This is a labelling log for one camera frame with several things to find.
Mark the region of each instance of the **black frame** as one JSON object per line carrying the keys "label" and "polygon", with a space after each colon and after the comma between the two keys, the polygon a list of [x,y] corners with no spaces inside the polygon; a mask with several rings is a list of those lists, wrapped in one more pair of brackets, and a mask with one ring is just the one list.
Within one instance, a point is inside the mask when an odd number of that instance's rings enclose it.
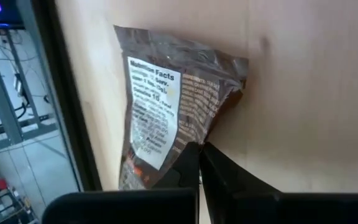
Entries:
{"label": "black frame", "polygon": [[17,5],[26,28],[32,31],[50,83],[51,101],[58,107],[57,123],[64,123],[60,129],[69,148],[78,188],[102,190],[55,1],[17,0]]}

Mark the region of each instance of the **white wall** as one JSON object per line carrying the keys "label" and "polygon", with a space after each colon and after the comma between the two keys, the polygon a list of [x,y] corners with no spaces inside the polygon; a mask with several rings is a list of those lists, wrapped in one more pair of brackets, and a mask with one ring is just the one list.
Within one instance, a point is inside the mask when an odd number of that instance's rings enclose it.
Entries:
{"label": "white wall", "polygon": [[[21,43],[16,44],[21,60],[36,55],[28,33],[12,31],[12,36],[15,43]],[[0,45],[7,48],[2,49],[2,51],[10,59],[13,59],[9,44],[3,43],[4,39],[6,38],[0,36]],[[0,49],[0,58],[6,58],[2,51]],[[52,106],[44,102],[43,97],[38,97],[46,95],[47,92],[38,58],[22,62],[22,66],[31,95],[34,96],[38,114],[53,113]],[[13,106],[19,107],[22,100],[17,96],[14,89],[15,71],[10,61],[0,60],[0,72]],[[32,110],[28,108],[26,114],[20,120],[32,118],[32,113]],[[30,128],[25,128],[25,131],[31,128],[36,127],[33,125]],[[6,138],[6,135],[0,135],[0,140],[2,138]],[[78,191],[59,130],[1,149],[0,175],[21,195],[26,195],[30,199],[38,217],[42,216],[45,207],[55,198]]]}

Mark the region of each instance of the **wooden board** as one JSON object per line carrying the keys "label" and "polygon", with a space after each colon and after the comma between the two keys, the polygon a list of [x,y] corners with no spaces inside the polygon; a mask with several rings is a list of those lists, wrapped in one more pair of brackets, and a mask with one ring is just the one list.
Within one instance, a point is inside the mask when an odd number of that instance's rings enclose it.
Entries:
{"label": "wooden board", "polygon": [[124,109],[113,24],[247,56],[210,141],[282,191],[358,192],[358,1],[57,1],[99,173],[117,189]]}

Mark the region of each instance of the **red object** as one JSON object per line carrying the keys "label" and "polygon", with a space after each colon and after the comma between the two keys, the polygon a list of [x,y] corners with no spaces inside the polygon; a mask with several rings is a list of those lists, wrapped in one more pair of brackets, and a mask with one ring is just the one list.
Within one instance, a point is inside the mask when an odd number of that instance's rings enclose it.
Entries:
{"label": "red object", "polygon": [[0,178],[0,190],[7,189],[7,183],[6,180],[3,178]]}

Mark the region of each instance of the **glass pane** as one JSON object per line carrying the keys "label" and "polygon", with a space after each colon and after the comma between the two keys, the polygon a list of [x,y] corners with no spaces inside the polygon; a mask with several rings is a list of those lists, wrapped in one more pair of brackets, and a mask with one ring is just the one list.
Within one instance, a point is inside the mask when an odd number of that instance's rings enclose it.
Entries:
{"label": "glass pane", "polygon": [[20,134],[13,144],[11,133],[0,129],[0,222],[40,220],[50,202],[79,186],[26,30],[0,30],[0,79],[6,92],[0,101],[15,111],[17,129],[10,131]]}

